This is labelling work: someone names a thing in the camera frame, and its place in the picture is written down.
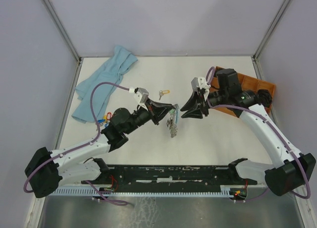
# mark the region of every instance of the orange bin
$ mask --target orange bin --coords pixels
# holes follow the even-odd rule
[[[253,92],[257,93],[259,89],[267,89],[269,91],[269,93],[271,94],[272,99],[274,99],[274,92],[275,92],[275,88],[276,88],[275,84],[269,83],[266,81],[262,81],[262,80],[259,80],[257,78],[253,78],[250,76],[246,76],[242,73],[238,73],[238,78],[239,78],[239,82],[241,83],[243,91],[252,90]],[[213,78],[211,81],[211,85],[216,87],[216,88],[219,88],[218,79]],[[210,88],[210,92],[214,92],[214,91],[217,91],[217,90],[214,88]],[[265,108],[267,114],[269,114],[271,112],[271,107],[272,107],[272,104],[270,105],[269,108]],[[221,111],[223,113],[227,113],[229,115],[236,116],[233,113],[233,111],[231,111],[227,108],[217,108],[216,110]]]

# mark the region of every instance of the cloth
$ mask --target cloth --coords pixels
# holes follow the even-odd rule
[[[94,122],[90,109],[90,96],[94,87],[101,82],[111,82],[120,84],[123,75],[130,70],[130,66],[138,59],[129,51],[121,46],[114,48],[114,56],[100,66],[88,79],[84,80],[75,88],[81,100],[80,105],[72,114],[72,117],[82,123]],[[116,87],[112,85],[101,85],[94,92],[93,108],[97,120],[103,118],[106,112],[110,95]]]

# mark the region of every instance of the white table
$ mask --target white table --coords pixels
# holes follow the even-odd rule
[[[250,57],[139,57],[123,76],[121,85],[143,87],[150,98],[159,101],[159,90],[170,90],[161,102],[178,103],[182,107],[192,93],[191,80],[206,76],[214,66],[234,68],[237,72],[256,77]],[[85,58],[78,83],[88,78],[107,58]],[[96,134],[93,123],[80,123],[71,115],[79,105],[75,93],[67,116],[60,147],[68,147]],[[132,112],[136,108],[132,95],[116,89],[106,113],[119,107]],[[180,119],[178,134],[170,138],[166,127],[169,114],[159,126],[151,121],[127,135],[129,141],[121,148],[100,156],[107,164],[139,165],[227,165],[242,157],[254,162],[271,163],[264,147],[252,131],[238,118],[210,110],[204,119]]]

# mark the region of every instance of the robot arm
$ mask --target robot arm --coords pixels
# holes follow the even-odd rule
[[[186,111],[182,118],[203,118],[203,115],[208,116],[209,108],[229,108],[252,129],[272,160],[272,165],[267,165],[238,159],[230,164],[235,167],[237,175],[266,183],[278,196],[305,184],[298,162],[309,180],[316,160],[310,153],[304,155],[291,144],[267,115],[264,105],[268,107],[271,103],[269,92],[259,90],[256,94],[251,90],[242,91],[233,69],[221,69],[216,77],[219,90],[212,93],[205,78],[193,79],[193,94],[181,109]]]
[[[37,198],[45,197],[65,184],[95,180],[108,170],[106,164],[102,159],[82,163],[84,160],[120,148],[128,141],[126,134],[130,134],[149,120],[158,125],[159,121],[174,108],[172,104],[153,102],[148,98],[148,91],[143,88],[130,89],[130,92],[138,102],[137,110],[130,113],[126,108],[117,109],[109,125],[93,143],[89,139],[68,148],[49,152],[43,147],[36,151],[25,169],[25,174],[29,177],[42,166],[29,181]]]

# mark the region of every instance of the wall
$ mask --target wall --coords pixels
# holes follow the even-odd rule
[[[80,56],[253,55],[283,0],[51,0]]]
[[[23,227],[34,152],[53,148],[76,62],[40,0],[0,0],[0,227]]]
[[[293,0],[260,63],[265,79],[277,84],[274,108],[285,135],[317,158],[317,4]],[[317,208],[317,169],[311,179]]]

